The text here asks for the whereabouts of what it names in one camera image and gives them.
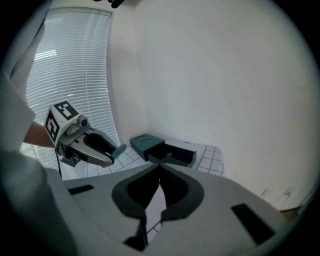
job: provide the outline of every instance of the window blinds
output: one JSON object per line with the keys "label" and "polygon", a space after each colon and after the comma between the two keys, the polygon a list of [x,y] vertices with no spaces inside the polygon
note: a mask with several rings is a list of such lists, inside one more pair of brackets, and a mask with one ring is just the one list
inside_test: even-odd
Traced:
{"label": "window blinds", "polygon": [[[68,100],[83,111],[91,126],[120,145],[109,101],[107,36],[111,13],[54,11],[45,20],[45,32],[36,51],[27,81],[26,98],[44,124],[51,104]],[[24,144],[22,153],[43,166],[58,168],[54,149]],[[76,167],[61,163],[62,178],[87,176],[87,163]]]}

